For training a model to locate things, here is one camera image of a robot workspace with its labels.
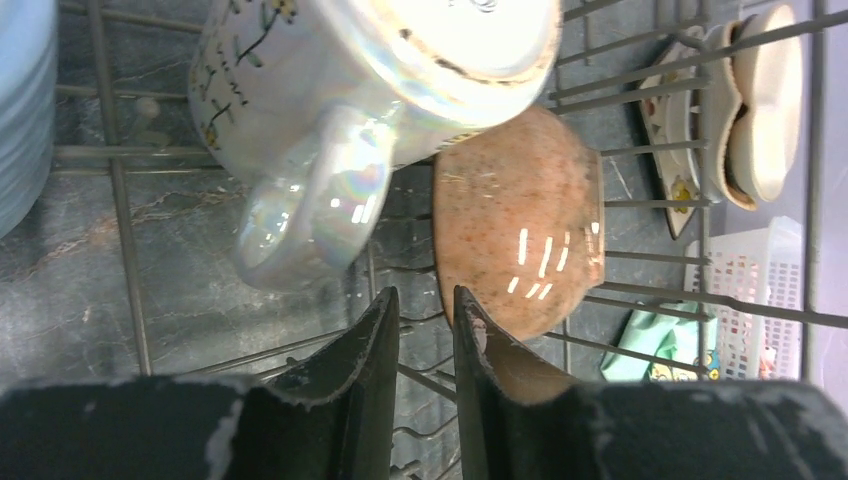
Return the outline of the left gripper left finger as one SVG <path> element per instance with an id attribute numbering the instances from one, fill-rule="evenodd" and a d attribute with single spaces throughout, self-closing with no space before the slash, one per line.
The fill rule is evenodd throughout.
<path id="1" fill-rule="evenodd" d="M 399 299 L 264 383 L 251 375 L 37 379 L 1 395 L 5 479 L 386 479 Z"/>

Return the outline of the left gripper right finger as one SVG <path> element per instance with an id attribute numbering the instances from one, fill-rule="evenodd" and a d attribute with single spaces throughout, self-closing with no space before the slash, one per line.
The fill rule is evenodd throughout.
<path id="1" fill-rule="evenodd" d="M 467 479 L 843 479 L 847 421 L 787 381 L 583 382 L 454 290 Z"/>

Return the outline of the beige brown-rimmed bowl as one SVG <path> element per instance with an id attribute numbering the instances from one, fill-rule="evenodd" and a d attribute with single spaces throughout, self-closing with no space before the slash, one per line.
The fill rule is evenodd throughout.
<path id="1" fill-rule="evenodd" d="M 600 160 L 557 115 L 531 106 L 436 157 L 433 241 L 444 314 L 462 287 L 481 344 L 563 323 L 604 279 Z"/>

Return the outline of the white floral mug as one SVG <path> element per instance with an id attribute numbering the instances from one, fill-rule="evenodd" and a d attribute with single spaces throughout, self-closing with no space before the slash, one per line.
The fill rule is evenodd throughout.
<path id="1" fill-rule="evenodd" d="M 188 78 L 203 144 L 250 188 L 238 276 L 298 290 L 346 270 L 409 164 L 541 93 L 558 1 L 214 1 Z"/>

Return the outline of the light blue mug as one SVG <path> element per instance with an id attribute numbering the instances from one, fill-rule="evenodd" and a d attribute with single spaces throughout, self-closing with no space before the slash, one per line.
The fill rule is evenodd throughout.
<path id="1" fill-rule="evenodd" d="M 56 1 L 1 3 L 1 234 L 28 214 L 53 159 Z"/>

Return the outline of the green cartoon cloth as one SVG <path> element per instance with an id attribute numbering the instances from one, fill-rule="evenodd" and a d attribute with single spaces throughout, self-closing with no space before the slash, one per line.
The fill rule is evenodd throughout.
<path id="1" fill-rule="evenodd" d="M 700 322 L 677 315 L 634 310 L 628 319 L 618 347 L 678 363 L 700 364 L 698 337 Z M 675 366 L 607 352 L 600 374 L 618 381 L 694 381 L 698 375 Z"/>

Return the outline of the white plastic basket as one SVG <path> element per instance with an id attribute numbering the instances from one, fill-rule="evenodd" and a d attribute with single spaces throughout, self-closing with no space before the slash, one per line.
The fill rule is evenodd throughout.
<path id="1" fill-rule="evenodd" d="M 766 228 L 713 236 L 708 241 L 705 291 L 790 310 L 801 308 L 802 226 L 780 216 Z M 717 319 L 709 378 L 800 378 L 801 323 L 708 305 Z"/>

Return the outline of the square floral plate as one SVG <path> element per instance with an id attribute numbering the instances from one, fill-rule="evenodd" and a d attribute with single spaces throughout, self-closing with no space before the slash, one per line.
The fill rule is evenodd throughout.
<path id="1" fill-rule="evenodd" d="M 685 67 L 645 78 L 638 84 L 651 94 L 639 101 L 639 110 L 651 146 L 663 198 L 669 201 L 697 200 L 701 196 L 699 152 L 696 147 L 677 147 L 696 135 L 698 107 L 693 104 L 692 87 L 658 93 L 667 87 L 695 77 L 693 67 Z"/>

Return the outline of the cream divided plate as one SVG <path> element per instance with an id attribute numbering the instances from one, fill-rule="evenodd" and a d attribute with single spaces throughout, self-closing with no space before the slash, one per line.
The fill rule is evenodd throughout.
<path id="1" fill-rule="evenodd" d="M 775 201 L 796 159 L 804 86 L 802 41 L 770 41 L 734 53 L 741 116 L 729 136 L 729 166 L 747 195 Z"/>

